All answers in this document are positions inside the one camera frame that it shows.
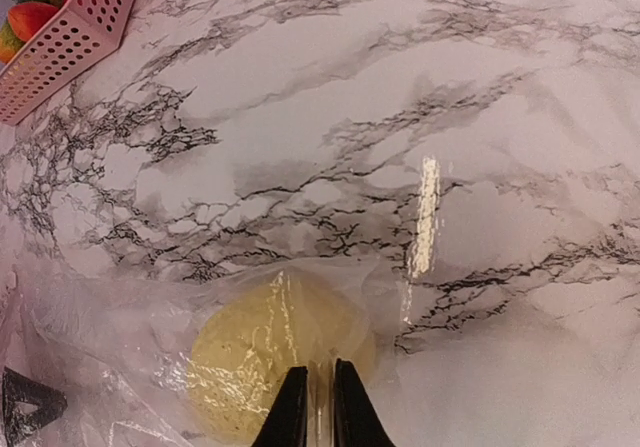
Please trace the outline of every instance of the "marble surface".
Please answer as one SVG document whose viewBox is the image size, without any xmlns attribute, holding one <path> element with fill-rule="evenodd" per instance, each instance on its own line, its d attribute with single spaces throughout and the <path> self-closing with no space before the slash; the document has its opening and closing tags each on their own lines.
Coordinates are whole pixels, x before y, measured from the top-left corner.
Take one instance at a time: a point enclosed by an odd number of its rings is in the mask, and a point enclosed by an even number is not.
<svg viewBox="0 0 640 447">
<path fill-rule="evenodd" d="M 638 445 L 639 39 L 640 0 L 138 0 L 119 52 L 0 131 L 5 250 L 408 278 L 435 162 L 398 339 L 429 445 Z"/>
</svg>

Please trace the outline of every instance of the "yellow dough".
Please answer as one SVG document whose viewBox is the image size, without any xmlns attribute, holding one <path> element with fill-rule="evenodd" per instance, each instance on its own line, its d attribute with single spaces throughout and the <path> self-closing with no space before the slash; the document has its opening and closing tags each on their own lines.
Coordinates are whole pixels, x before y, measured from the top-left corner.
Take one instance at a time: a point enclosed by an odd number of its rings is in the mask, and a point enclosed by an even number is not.
<svg viewBox="0 0 640 447">
<path fill-rule="evenodd" d="M 323 279 L 283 271 L 207 321 L 192 348 L 189 396 L 211 435 L 250 444 L 289 369 L 329 372 L 337 357 L 365 381 L 373 373 L 363 313 Z"/>
</svg>

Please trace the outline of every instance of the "clear plastic bag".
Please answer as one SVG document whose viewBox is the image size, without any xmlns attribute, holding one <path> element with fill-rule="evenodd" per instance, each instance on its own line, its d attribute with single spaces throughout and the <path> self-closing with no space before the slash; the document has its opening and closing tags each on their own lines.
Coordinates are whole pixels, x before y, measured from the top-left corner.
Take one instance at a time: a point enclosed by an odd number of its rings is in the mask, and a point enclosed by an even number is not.
<svg viewBox="0 0 640 447">
<path fill-rule="evenodd" d="M 7 364 L 68 400 L 27 447 L 250 445 L 294 365 L 313 380 L 309 445 L 329 446 L 336 357 L 374 396 L 396 385 L 402 302 L 378 260 L 304 259 L 205 285 L 42 271 L 18 284 Z"/>
</svg>

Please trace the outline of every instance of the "pink basket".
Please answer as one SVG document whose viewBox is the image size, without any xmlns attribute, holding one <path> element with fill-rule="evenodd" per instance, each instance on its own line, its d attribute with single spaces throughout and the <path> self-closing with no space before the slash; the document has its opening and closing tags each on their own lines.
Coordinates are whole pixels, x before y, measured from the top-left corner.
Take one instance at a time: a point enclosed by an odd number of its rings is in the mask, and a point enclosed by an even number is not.
<svg viewBox="0 0 640 447">
<path fill-rule="evenodd" d="M 120 46 L 134 0 L 69 0 L 0 73 L 0 122 L 17 125 Z"/>
</svg>

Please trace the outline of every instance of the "black object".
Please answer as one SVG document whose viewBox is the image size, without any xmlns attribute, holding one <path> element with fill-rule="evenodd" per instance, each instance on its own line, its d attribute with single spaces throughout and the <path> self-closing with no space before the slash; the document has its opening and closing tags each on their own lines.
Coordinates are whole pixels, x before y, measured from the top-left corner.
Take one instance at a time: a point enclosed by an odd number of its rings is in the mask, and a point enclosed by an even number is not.
<svg viewBox="0 0 640 447">
<path fill-rule="evenodd" d="M 306 367 L 289 370 L 252 447 L 306 447 L 307 376 Z M 333 390 L 334 447 L 395 447 L 353 363 L 336 361 Z"/>
<path fill-rule="evenodd" d="M 18 402 L 35 405 L 38 409 L 25 414 Z M 66 409 L 67 399 L 62 392 L 5 367 L 2 377 L 2 414 L 7 447 L 15 447 L 59 419 Z"/>
</svg>

